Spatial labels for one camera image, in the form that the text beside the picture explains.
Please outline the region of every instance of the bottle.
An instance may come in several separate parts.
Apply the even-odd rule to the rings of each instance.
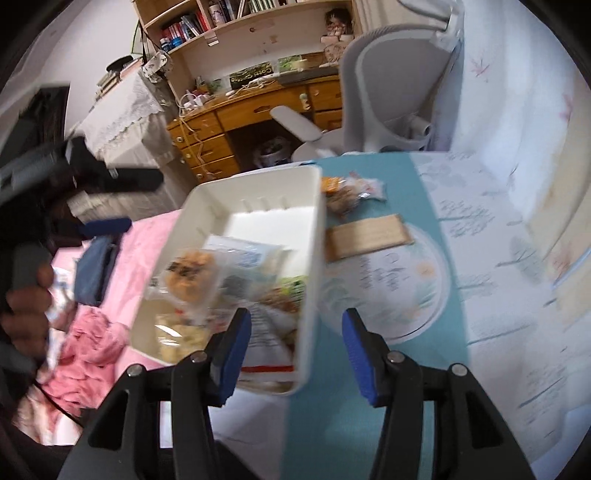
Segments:
[[[161,38],[160,39],[160,48],[163,49],[164,51],[168,52],[173,49],[173,46],[170,44],[170,42],[168,41],[167,38]]]
[[[222,7],[213,0],[209,0],[209,13],[212,16],[213,23],[216,27],[226,23],[226,20],[224,20],[223,17]]]

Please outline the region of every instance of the blue gripper pad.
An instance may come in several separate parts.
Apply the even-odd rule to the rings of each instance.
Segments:
[[[376,371],[370,357],[371,346],[367,343],[369,333],[357,310],[348,309],[344,312],[342,328],[349,363],[353,367],[359,391],[371,406],[380,406]]]
[[[94,220],[78,227],[81,236],[87,239],[103,235],[125,233],[131,228],[131,218],[119,217],[106,220]]]
[[[224,405],[234,393],[251,339],[251,330],[251,313],[247,309],[238,309],[224,333],[210,370],[212,380],[218,385],[218,399],[221,405]]]

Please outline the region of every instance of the packaged pastry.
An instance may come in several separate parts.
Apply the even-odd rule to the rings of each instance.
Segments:
[[[386,200],[384,182],[364,179],[354,171],[348,177],[323,177],[322,192],[327,196],[327,207],[343,216],[354,210],[360,200]]]
[[[169,364],[203,350],[212,335],[207,327],[190,325],[180,312],[156,315],[155,327],[160,359]]]
[[[204,309],[219,288],[227,262],[228,255],[224,252],[187,249],[158,277],[160,293],[183,309],[194,324],[202,323]]]

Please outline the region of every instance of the cable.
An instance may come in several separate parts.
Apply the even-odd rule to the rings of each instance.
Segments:
[[[243,85],[242,87],[240,87],[236,92],[234,92],[231,96],[235,96],[237,94],[239,94],[242,91],[246,91],[246,90],[255,90],[255,89],[262,89],[272,83],[274,83],[275,80],[263,80],[260,83],[256,83],[254,85],[251,85],[250,83],[248,83],[247,85]],[[213,173],[211,173],[207,167],[206,167],[206,162],[202,159],[201,157],[201,153],[203,151],[203,141],[197,136],[197,132],[195,130],[193,130],[189,124],[186,122],[185,120],[185,116],[189,115],[191,113],[191,109],[186,109],[184,107],[183,104],[183,99],[185,97],[188,96],[192,96],[195,99],[197,99],[197,95],[195,95],[194,93],[185,93],[177,102],[177,107],[178,107],[178,120],[180,123],[180,127],[181,127],[181,132],[183,133],[183,137],[184,140],[187,144],[187,148],[189,150],[189,153],[191,154],[191,156],[193,157],[194,160],[196,160],[197,164],[199,165],[199,167],[205,172],[205,175],[207,177],[213,177],[215,179],[215,175]],[[193,138],[195,140],[197,140],[197,142],[199,143],[199,150],[197,151],[197,155],[195,155],[195,152],[193,151],[193,146],[191,145],[191,143],[189,142],[189,138],[187,136],[187,132],[185,131],[184,127],[186,127],[192,134],[193,134]]]
[[[33,385],[35,385],[39,390],[41,390],[41,393],[43,394],[43,396],[45,396],[45,398],[47,399],[47,401],[53,405],[56,409],[58,409],[58,411],[60,411],[61,413],[63,413],[66,417],[68,417],[71,421],[73,421],[76,425],[84,428],[84,425],[82,425],[82,423],[80,422],[80,420],[78,420],[74,415],[69,414],[68,412],[66,412],[63,408],[61,408],[55,400],[53,400],[53,398],[51,398],[49,396],[49,394],[43,390],[43,387],[41,386],[41,384],[37,381],[37,380],[33,380]]]

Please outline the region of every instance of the round plate illustration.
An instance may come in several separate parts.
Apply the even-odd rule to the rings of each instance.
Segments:
[[[320,292],[320,316],[341,331],[343,312],[357,308],[370,332],[389,344],[410,340],[441,315],[450,291],[447,262],[439,246],[407,224],[412,245],[388,248],[329,264]]]

